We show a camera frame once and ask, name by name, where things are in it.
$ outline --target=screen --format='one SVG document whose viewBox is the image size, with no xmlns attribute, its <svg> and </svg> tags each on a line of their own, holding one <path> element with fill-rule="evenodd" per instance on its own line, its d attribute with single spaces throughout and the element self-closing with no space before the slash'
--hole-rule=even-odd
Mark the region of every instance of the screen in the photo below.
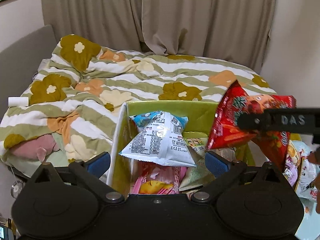
<svg viewBox="0 0 320 240">
<path fill-rule="evenodd" d="M 4 239 L 4 228 L 0 227 L 0 240 Z"/>
</svg>

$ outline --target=white wall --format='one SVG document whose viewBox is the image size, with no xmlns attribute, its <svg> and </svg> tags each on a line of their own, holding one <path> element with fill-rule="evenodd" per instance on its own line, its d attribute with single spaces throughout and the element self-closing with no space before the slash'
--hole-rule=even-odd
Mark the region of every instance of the white wall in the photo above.
<svg viewBox="0 0 320 240">
<path fill-rule="evenodd" d="M 320 0 L 277 0 L 260 73 L 297 106 L 320 107 Z"/>
<path fill-rule="evenodd" d="M 0 51 L 42 26 L 41 0 L 0 2 Z"/>
<path fill-rule="evenodd" d="M 42 26 L 41 0 L 0 2 L 0 51 Z M 14 181 L 12 173 L 0 162 L 0 213 L 6 218 L 11 216 L 14 199 L 10 195 L 10 188 Z"/>
</svg>

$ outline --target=beige curtain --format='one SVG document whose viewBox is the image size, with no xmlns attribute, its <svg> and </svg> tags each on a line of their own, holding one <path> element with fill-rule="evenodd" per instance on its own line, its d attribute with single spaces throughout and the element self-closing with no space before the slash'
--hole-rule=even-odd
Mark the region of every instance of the beige curtain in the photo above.
<svg viewBox="0 0 320 240">
<path fill-rule="evenodd" d="M 276 0 L 42 0 L 57 39 L 188 54 L 261 69 Z"/>
</svg>

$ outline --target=pink plush toy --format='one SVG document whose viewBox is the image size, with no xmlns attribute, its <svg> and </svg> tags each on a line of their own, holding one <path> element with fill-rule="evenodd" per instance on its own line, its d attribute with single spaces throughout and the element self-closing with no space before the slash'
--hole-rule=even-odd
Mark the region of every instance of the pink plush toy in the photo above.
<svg viewBox="0 0 320 240">
<path fill-rule="evenodd" d="M 51 134 L 42 135 L 36 139 L 21 142 L 10 148 L 10 152 L 17 157 L 43 162 L 45 157 L 52 152 L 60 150 Z"/>
</svg>

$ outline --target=striped blanket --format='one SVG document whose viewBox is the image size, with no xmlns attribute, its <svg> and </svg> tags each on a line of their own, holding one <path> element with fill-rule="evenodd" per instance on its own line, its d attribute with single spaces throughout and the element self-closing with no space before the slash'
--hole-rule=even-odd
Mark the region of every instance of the striped blanket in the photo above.
<svg viewBox="0 0 320 240">
<path fill-rule="evenodd" d="M 40 162 L 15 157 L 9 149 L 48 133 L 60 138 L 61 151 L 49 155 L 47 161 L 66 166 L 74 159 L 89 160 L 111 150 L 122 103 L 219 102 L 235 79 L 249 95 L 275 93 L 242 65 L 188 55 L 114 51 L 77 35 L 65 36 L 48 67 L 39 71 L 22 94 L 29 97 L 29 106 L 10 107 L 4 115 L 1 160 L 30 176 Z"/>
</svg>

